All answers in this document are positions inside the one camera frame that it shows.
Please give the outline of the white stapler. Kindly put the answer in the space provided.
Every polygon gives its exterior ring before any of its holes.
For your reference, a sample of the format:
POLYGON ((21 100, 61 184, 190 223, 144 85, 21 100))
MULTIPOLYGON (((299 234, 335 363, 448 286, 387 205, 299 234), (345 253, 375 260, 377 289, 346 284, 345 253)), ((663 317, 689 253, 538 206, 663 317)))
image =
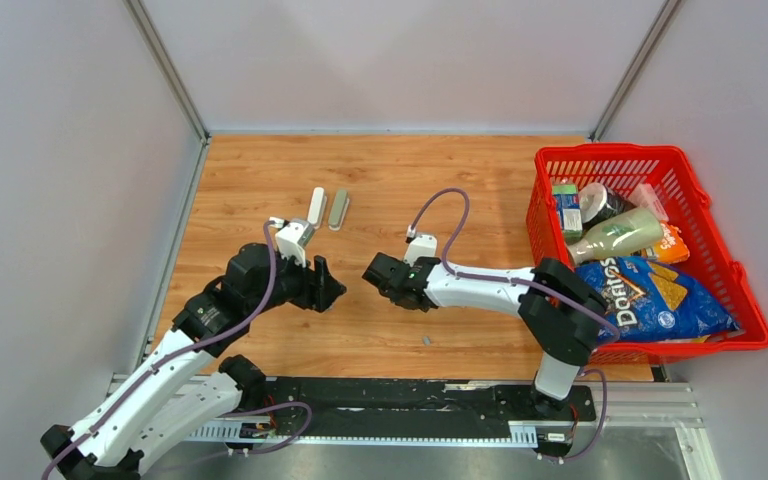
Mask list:
POLYGON ((309 209, 307 212, 307 221, 314 229, 319 229, 327 206, 327 192, 324 187, 317 186, 313 189, 309 209))

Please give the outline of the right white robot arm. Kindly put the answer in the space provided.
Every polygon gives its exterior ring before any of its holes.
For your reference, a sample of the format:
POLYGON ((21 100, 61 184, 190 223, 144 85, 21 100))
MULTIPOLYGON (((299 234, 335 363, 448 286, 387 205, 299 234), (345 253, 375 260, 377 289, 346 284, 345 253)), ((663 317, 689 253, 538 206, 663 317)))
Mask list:
POLYGON ((619 336, 605 318, 602 295, 555 258, 504 270, 428 256, 409 262, 378 253, 362 279, 406 310, 473 308, 522 320, 542 349, 530 402, 547 419, 569 407, 573 383, 602 342, 600 333, 607 332, 610 340, 619 336))

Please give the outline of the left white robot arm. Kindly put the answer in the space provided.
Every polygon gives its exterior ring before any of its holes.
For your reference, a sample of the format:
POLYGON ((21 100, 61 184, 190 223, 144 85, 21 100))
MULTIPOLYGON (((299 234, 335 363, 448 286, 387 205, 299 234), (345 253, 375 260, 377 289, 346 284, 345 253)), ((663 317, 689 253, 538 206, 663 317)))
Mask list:
POLYGON ((210 419, 234 410, 266 413, 264 376, 241 355, 227 358, 193 392, 177 393, 261 313, 285 304, 322 313, 346 291, 321 256, 307 264, 281 257, 271 243, 241 247, 112 395, 74 425, 43 434, 51 461, 42 478, 59 472, 66 479, 139 479, 210 419))

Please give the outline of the grey green stapler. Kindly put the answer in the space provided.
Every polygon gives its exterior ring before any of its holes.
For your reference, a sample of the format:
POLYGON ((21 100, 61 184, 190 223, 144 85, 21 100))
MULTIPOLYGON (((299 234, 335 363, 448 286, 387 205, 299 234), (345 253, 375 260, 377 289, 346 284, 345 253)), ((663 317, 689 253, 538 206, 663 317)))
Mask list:
POLYGON ((339 231, 342 228, 349 203, 350 197, 348 190, 339 189, 334 196, 328 216, 327 225, 330 230, 339 231))

